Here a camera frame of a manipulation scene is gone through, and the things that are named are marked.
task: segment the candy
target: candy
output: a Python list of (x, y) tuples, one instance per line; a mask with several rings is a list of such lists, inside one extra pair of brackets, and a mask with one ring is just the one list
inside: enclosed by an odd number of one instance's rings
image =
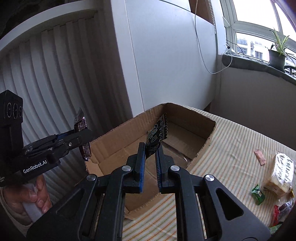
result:
[(257, 205), (260, 205), (264, 199), (265, 199), (265, 195), (261, 192), (259, 184), (257, 184), (253, 189), (252, 189), (252, 193), (254, 195), (254, 197), (257, 200)]
[(259, 149), (257, 149), (257, 150), (254, 151), (254, 153), (255, 153), (258, 161), (260, 162), (260, 165), (261, 166), (265, 165), (266, 164), (266, 159), (263, 156), (262, 152)]

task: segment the snack packet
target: snack packet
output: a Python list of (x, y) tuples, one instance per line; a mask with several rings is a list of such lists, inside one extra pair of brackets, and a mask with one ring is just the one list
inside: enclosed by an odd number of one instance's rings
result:
[(294, 204), (295, 204), (295, 197), (293, 194), (293, 189), (291, 189), (289, 201), (285, 202), (283, 205), (279, 207), (279, 222), (285, 221), (286, 217), (289, 215), (290, 211), (292, 210)]
[(274, 206), (274, 221), (272, 226), (276, 226), (279, 224), (279, 207), (278, 205)]
[(166, 113), (164, 113), (154, 125), (153, 129), (148, 132), (145, 148), (146, 159), (157, 151), (161, 141), (167, 138), (167, 133), (168, 122)]
[(274, 158), (274, 168), (265, 181), (264, 189), (282, 197), (290, 192), (293, 175), (294, 161), (286, 154), (277, 151)]
[[(84, 129), (87, 129), (86, 120), (84, 117), (84, 112), (81, 108), (79, 108), (79, 111), (74, 119), (74, 131), (79, 132)], [(82, 146), (79, 146), (80, 153), (82, 155), (82, 158), (84, 161), (89, 161), (91, 158), (91, 146), (90, 143), (86, 143)]]
[(279, 229), (280, 226), (281, 224), (269, 228), (270, 234), (273, 235)]
[(257, 150), (254, 151), (254, 153), (255, 153), (255, 155), (257, 157), (257, 160), (260, 162), (260, 165), (261, 166), (265, 165), (266, 164), (266, 159), (263, 156), (262, 152), (259, 149), (257, 149)]
[(254, 197), (257, 200), (257, 205), (260, 205), (264, 199), (265, 199), (265, 195), (263, 194), (263, 192), (261, 191), (259, 184), (257, 183), (257, 185), (252, 189), (252, 193), (254, 195)]

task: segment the spider plant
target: spider plant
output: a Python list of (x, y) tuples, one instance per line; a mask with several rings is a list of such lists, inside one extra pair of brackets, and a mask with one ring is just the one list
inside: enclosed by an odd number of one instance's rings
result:
[(289, 39), (289, 35), (286, 36), (283, 39), (283, 41), (281, 41), (281, 39), (279, 38), (279, 35), (277, 34), (276, 30), (270, 30), (270, 31), (273, 32), (273, 34), (274, 34), (274, 36), (276, 38), (274, 43), (271, 45), (270, 49), (272, 50), (273, 47), (276, 47), (276, 51), (279, 53), (279, 56), (281, 56), (281, 55), (285, 55), (285, 56), (292, 55), (293, 56), (293, 54), (288, 54), (288, 53), (285, 52), (286, 48), (288, 47), (286, 45), (286, 42)]

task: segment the plant pot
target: plant pot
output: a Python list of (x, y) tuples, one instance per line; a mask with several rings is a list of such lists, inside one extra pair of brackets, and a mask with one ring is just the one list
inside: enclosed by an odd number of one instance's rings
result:
[(274, 50), (269, 49), (268, 51), (269, 51), (269, 65), (271, 67), (274, 67), (275, 69), (278, 69), (284, 72), (286, 56), (283, 54), (279, 55), (279, 52), (276, 52)]

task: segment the window sill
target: window sill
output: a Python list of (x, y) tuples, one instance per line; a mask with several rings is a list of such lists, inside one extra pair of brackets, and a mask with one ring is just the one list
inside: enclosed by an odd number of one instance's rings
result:
[[(247, 58), (239, 57), (239, 56), (232, 56), (232, 63), (230, 67), (236, 68), (236, 69), (247, 69), (247, 70), (254, 70), (254, 71), (260, 71), (260, 72), (266, 72), (269, 74), (272, 74), (276, 77), (281, 77), (284, 80), (290, 82), (291, 84), (296, 85), (296, 79), (293, 78), (291, 75), (286, 74), (282, 71), (279, 71), (275, 69), (274, 67), (269, 66), (268, 64), (257, 62), (254, 60), (250, 60)], [(231, 55), (230, 54), (223, 54), (222, 56), (222, 63), (225, 66), (228, 66), (231, 61)]]

